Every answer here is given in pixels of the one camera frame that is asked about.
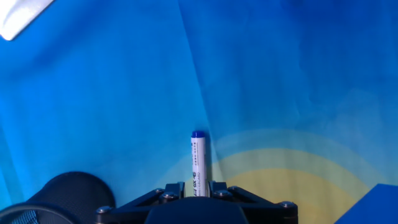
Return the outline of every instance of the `yellow semicircle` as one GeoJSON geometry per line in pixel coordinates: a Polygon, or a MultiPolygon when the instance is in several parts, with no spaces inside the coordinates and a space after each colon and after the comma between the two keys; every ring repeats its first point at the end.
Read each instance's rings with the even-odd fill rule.
{"type": "Polygon", "coordinates": [[[299,170],[252,170],[226,182],[273,203],[293,201],[298,205],[299,222],[306,224],[334,223],[357,202],[335,184],[299,170]]]}

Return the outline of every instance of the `marker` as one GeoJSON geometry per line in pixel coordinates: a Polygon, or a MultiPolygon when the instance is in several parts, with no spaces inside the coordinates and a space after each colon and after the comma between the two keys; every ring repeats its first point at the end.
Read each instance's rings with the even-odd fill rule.
{"type": "Polygon", "coordinates": [[[193,196],[206,197],[206,138],[203,131],[194,131],[191,136],[193,196]]]}

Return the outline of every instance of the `metal mesh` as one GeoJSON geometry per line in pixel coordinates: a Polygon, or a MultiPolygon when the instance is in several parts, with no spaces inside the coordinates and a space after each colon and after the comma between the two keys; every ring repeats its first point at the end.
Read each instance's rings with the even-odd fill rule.
{"type": "Polygon", "coordinates": [[[12,222],[12,224],[39,224],[37,221],[36,212],[33,210],[23,212],[22,215],[18,215],[12,222]]]}

